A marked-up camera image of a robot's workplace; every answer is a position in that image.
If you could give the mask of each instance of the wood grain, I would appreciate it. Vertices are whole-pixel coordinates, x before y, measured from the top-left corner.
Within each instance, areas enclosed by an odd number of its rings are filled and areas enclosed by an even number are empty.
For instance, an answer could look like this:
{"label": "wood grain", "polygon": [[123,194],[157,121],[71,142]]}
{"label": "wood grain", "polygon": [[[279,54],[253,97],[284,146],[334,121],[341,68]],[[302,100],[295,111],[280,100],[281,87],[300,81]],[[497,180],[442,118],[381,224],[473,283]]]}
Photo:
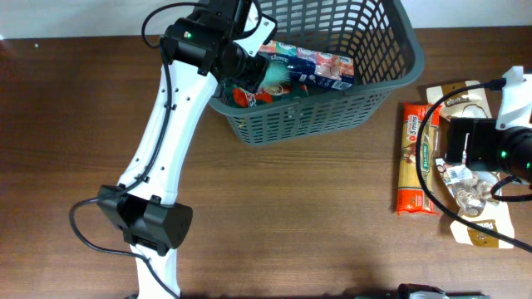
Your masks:
{"label": "wood grain", "polygon": [[[179,254],[185,293],[363,294],[413,282],[494,298],[532,296],[529,253],[460,245],[448,218],[393,213],[401,103],[423,102],[427,86],[531,67],[532,28],[416,34],[426,54],[423,75],[355,130],[251,148],[222,115],[204,112],[180,180],[179,201],[195,210]],[[133,261],[84,247],[67,213],[117,181],[159,79],[159,55],[139,37],[0,42],[0,297],[135,292]],[[488,96],[496,112],[500,94]],[[529,243],[531,210],[532,203],[510,206],[516,236]],[[80,212],[79,223],[96,243],[127,249],[98,208]]]}

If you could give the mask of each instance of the food package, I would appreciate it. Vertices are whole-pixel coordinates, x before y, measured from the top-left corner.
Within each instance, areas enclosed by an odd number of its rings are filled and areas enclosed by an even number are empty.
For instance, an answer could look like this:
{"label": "food package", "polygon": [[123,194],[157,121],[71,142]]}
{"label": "food package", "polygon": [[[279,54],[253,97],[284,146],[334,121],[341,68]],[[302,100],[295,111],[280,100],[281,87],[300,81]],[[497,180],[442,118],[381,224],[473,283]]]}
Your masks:
{"label": "food package", "polygon": [[[436,103],[444,95],[462,87],[480,84],[478,81],[462,81],[426,89],[429,104]],[[451,117],[491,118],[490,107],[484,88],[464,91],[452,96],[441,105],[440,116],[450,120]]]}
{"label": "food package", "polygon": [[[515,231],[508,204],[491,197],[491,188],[500,180],[498,173],[471,172],[465,165],[450,166],[436,159],[438,172],[460,207],[458,216],[511,238]],[[512,248],[513,245],[485,235],[454,221],[451,231],[458,243],[484,248]]]}
{"label": "food package", "polygon": [[417,140],[417,132],[425,118],[430,105],[405,104],[405,115],[402,125],[401,162],[399,165],[399,189],[397,191],[397,213],[437,214],[434,203],[421,189],[416,173],[416,143],[421,142],[421,169],[423,179],[432,191],[432,153],[437,147],[440,117],[439,109],[432,114],[423,131],[423,140]]}
{"label": "food package", "polygon": [[312,51],[282,42],[262,45],[259,54],[282,61],[291,81],[326,89],[346,90],[354,84],[355,67],[350,57]]}
{"label": "food package", "polygon": [[254,94],[235,85],[227,84],[221,100],[228,106],[244,108],[272,104],[279,100],[300,99],[307,96],[307,87],[297,83],[262,87]]}

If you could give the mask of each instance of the gray-green plastic basket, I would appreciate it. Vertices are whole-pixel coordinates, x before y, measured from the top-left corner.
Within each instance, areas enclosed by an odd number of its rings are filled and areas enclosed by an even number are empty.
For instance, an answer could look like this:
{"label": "gray-green plastic basket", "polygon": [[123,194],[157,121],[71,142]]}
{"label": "gray-green plastic basket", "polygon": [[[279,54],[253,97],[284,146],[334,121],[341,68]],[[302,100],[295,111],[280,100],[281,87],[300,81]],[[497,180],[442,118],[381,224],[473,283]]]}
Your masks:
{"label": "gray-green plastic basket", "polygon": [[263,13],[278,22],[277,41],[352,57],[358,84],[271,105],[210,105],[227,116],[250,145],[345,130],[361,125],[396,88],[415,81],[423,52],[400,0],[263,0]]}

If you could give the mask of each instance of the red snack bag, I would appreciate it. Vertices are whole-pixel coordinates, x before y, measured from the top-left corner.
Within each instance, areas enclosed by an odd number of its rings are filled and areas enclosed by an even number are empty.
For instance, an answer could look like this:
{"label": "red snack bag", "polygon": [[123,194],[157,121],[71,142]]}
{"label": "red snack bag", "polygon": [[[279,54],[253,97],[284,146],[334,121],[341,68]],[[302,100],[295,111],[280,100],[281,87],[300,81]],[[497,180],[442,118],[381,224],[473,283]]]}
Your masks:
{"label": "red snack bag", "polygon": [[421,170],[426,185],[432,192],[432,164],[435,143],[440,126],[440,107],[434,111],[423,130],[423,139],[417,140],[417,132],[431,105],[405,103],[402,125],[401,162],[399,166],[399,189],[397,191],[397,214],[402,212],[437,215],[434,203],[425,195],[416,173],[416,143],[421,144]]}

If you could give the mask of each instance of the white backdrop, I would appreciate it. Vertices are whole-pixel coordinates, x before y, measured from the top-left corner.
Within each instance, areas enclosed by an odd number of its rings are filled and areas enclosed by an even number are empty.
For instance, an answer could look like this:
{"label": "white backdrop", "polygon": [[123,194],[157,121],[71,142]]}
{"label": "white backdrop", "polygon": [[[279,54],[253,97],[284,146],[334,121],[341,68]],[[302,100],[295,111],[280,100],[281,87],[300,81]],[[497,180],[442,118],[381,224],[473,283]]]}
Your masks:
{"label": "white backdrop", "polygon": [[[0,38],[138,35],[149,12],[172,2],[175,0],[0,0]],[[416,28],[532,25],[532,0],[402,2]],[[163,12],[152,20],[147,32],[161,34],[191,11],[174,8]]]}

